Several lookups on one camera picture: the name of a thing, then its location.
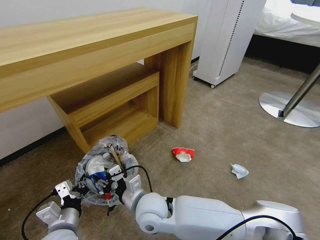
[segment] wooden storage cabinet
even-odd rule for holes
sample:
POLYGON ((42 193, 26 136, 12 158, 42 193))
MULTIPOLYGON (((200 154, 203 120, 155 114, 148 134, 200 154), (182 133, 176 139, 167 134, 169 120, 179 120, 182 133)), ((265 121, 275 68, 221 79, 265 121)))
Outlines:
POLYGON ((158 125, 159 72, 134 63, 48 99, 85 153, 113 134, 130 145, 158 125))

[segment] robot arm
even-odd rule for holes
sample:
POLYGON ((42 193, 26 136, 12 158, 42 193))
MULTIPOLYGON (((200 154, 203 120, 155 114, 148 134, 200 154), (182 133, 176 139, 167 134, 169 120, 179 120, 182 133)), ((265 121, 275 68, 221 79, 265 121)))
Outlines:
MULTIPOLYGON (((268 215, 287 223, 300 237, 296 239, 309 239, 304 233, 300 212, 285 204, 256 201, 245 210, 237 210, 220 200, 192 196, 168 198, 154 192, 146 194, 141 188, 140 175, 132 174, 125 178, 118 165, 111 168, 109 173, 112 180, 123 187, 118 191, 119 199, 135 215, 141 230, 148 234, 163 232, 174 234, 182 240, 217 239, 245 219, 268 215)), ((63 206, 60 208, 54 202, 49 202, 36 213, 48 224, 48 235, 44 240, 75 240, 83 189, 81 193, 73 192, 68 181, 58 184, 56 189, 60 189, 57 191, 63 206)), ((286 226, 273 219, 259 218, 239 226, 224 239, 291 240, 292 234, 286 226)))

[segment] round metal table base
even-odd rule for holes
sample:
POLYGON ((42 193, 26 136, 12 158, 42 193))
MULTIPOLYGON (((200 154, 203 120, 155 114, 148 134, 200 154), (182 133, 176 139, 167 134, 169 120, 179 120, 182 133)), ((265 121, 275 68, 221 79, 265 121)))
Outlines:
POLYGON ((283 110, 293 94, 285 92, 265 92, 259 97, 261 107, 271 116, 280 121, 300 127, 320 126, 320 107, 302 99, 286 118, 278 117, 279 110, 283 110))

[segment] black baseboard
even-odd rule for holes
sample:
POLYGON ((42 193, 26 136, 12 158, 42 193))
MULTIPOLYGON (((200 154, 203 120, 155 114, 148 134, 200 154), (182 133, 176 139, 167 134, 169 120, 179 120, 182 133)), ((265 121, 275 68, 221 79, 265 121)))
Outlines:
POLYGON ((42 144, 54 139, 55 137, 61 135, 62 133, 65 133, 67 129, 65 127, 59 128, 58 130, 44 136, 43 138, 40 138, 39 140, 30 143, 29 145, 19 149, 18 151, 11 153, 10 155, 2 158, 0 160, 0 167, 7 164, 8 162, 11 162, 12 160, 22 156, 23 154, 26 154, 27 152, 30 152, 31 150, 41 146, 42 144))
POLYGON ((194 62, 198 61, 199 59, 200 59, 200 56, 192 59, 192 60, 191 60, 191 63, 194 63, 194 62))

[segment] trash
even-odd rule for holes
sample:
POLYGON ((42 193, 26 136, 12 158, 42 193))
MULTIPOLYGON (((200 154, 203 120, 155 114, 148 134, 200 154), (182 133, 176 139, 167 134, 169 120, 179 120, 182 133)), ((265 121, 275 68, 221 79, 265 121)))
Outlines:
POLYGON ((231 172, 234 173, 238 179, 243 178, 249 174, 249 171, 245 167, 238 164, 230 164, 232 166, 231 172))
POLYGON ((194 155, 194 149, 189 148, 173 148, 172 152, 180 162, 190 162, 194 155))
MULTIPOLYGON (((110 192, 104 192, 103 185, 101 185, 101 183, 105 182, 105 172, 102 171, 102 168, 111 169, 117 164, 114 154, 120 158, 121 165, 126 169, 139 165, 137 159, 132 154, 129 154, 128 144, 125 139, 118 136, 108 136, 100 139, 82 158, 76 168, 75 185, 84 181, 84 185, 90 189, 82 199, 83 205, 90 206, 94 204, 112 207, 121 204, 119 196, 115 192, 118 187, 117 183, 113 182, 111 186, 108 186, 110 187, 110 192)), ((127 171, 128 176, 134 173, 138 173, 138 168, 132 168, 127 171)))

